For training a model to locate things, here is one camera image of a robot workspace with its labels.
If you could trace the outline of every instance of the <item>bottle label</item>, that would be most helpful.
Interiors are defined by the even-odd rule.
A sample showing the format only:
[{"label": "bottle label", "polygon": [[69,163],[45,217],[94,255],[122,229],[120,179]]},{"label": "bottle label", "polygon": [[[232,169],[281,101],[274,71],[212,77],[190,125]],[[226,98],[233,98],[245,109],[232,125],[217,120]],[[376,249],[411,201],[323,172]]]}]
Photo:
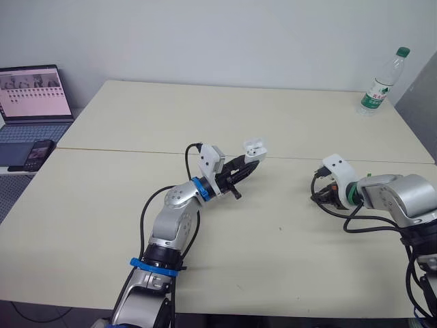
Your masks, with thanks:
[{"label": "bottle label", "polygon": [[378,108],[382,101],[387,97],[392,85],[379,83],[376,79],[370,90],[364,95],[361,104],[367,108]]}]

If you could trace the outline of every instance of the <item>white table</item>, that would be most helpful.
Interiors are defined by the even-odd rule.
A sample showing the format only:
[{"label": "white table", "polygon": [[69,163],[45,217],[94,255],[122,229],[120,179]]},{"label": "white table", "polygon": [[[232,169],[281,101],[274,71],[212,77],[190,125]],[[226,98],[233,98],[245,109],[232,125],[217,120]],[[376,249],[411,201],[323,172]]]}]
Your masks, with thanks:
[{"label": "white table", "polygon": [[[240,200],[211,201],[178,279],[177,311],[412,316],[399,236],[343,232],[342,219],[309,199],[319,164],[266,159],[237,186]],[[360,176],[417,173],[437,184],[430,164],[351,164]],[[179,154],[56,149],[0,226],[0,299],[112,308],[138,255],[143,204],[185,181]],[[163,196],[152,202],[146,236],[162,205]]]},{"label": "white table", "polygon": [[228,155],[266,139],[270,157],[434,163],[388,100],[355,112],[360,92],[267,90],[107,81],[61,148],[181,153],[213,143]]}]

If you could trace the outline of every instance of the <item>blue band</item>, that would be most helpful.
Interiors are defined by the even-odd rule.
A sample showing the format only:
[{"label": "blue band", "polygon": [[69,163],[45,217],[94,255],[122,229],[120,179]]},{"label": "blue band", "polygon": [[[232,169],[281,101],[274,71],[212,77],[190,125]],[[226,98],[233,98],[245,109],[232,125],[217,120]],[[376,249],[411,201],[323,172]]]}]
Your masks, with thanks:
[{"label": "blue band", "polygon": [[207,202],[211,199],[210,194],[208,191],[202,186],[199,179],[195,176],[193,179],[191,179],[194,182],[194,185],[196,186],[197,190],[200,192],[202,198]]},{"label": "blue band", "polygon": [[168,275],[169,277],[177,277],[179,274],[179,272],[176,270],[158,268],[157,266],[142,263],[142,261],[138,260],[137,258],[132,258],[132,260],[130,260],[130,265],[134,267],[139,267],[141,270],[144,271],[157,273],[159,275]]}]

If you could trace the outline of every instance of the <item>laptop keyboard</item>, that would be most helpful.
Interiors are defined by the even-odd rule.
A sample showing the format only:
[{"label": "laptop keyboard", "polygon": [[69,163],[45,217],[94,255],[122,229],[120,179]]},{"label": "laptop keyboard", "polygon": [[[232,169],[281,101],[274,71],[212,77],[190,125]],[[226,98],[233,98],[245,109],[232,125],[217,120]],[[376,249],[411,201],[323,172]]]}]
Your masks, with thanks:
[{"label": "laptop keyboard", "polygon": [[69,125],[4,126],[0,131],[0,143],[35,142],[50,139],[58,142]]}]

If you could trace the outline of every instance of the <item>smartphone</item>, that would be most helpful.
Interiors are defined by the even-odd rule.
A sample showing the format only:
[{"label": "smartphone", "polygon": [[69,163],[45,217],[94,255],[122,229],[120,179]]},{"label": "smartphone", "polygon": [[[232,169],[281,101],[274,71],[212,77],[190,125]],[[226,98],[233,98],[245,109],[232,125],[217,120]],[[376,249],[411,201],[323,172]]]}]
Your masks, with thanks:
[{"label": "smartphone", "polygon": [[46,161],[50,153],[55,148],[53,140],[40,140],[33,144],[33,147],[26,159],[23,171],[36,172]]}]

